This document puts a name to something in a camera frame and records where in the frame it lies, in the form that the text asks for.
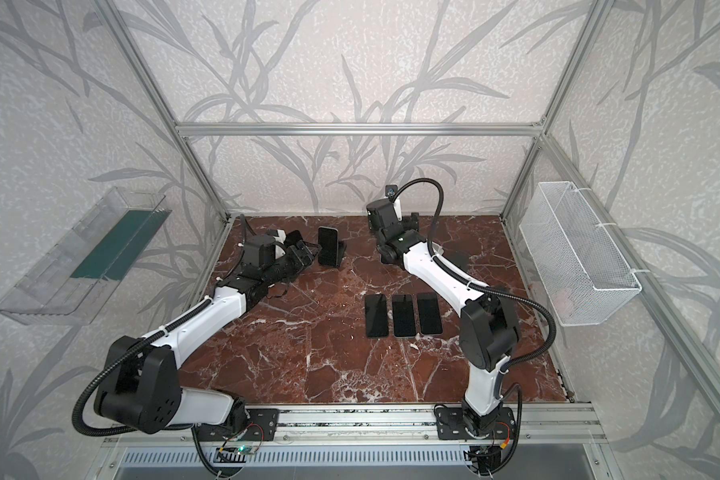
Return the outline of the phone pink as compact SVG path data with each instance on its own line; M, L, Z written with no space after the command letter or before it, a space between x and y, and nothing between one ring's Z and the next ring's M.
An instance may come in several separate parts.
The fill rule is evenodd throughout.
M443 333L438 295L433 292L416 296L419 314L420 333L422 335L440 335Z

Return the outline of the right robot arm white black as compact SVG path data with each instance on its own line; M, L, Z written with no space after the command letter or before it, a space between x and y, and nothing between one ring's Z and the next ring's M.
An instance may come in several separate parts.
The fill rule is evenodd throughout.
M462 409L473 433L480 436L498 415L502 380L521 338L513 302L481 292L483 284L447 260L439 245L404 225L390 199L375 200L366 210L382 261L425 282L459 314L459 346L469 362Z

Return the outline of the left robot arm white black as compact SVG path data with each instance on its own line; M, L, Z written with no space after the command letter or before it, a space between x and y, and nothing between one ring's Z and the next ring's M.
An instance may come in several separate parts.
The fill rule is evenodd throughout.
M297 278L315 257L298 230L247 237L240 260L212 294L155 330L110 346L102 371L73 407L73 427L91 437L201 424L238 427L245 416L241 400L185 386L179 372L214 335L250 312L272 286Z

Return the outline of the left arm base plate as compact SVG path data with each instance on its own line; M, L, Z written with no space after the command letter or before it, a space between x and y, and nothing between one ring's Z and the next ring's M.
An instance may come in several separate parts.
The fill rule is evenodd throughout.
M269 442L274 440L280 410L276 408L238 408L220 425L201 424L201 442L222 440Z

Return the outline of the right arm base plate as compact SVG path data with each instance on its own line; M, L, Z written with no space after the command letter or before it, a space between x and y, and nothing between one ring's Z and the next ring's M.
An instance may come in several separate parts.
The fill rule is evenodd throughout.
M475 416L463 406L436 404L433 408L439 440L511 440L517 426L510 407L500 404L486 416Z

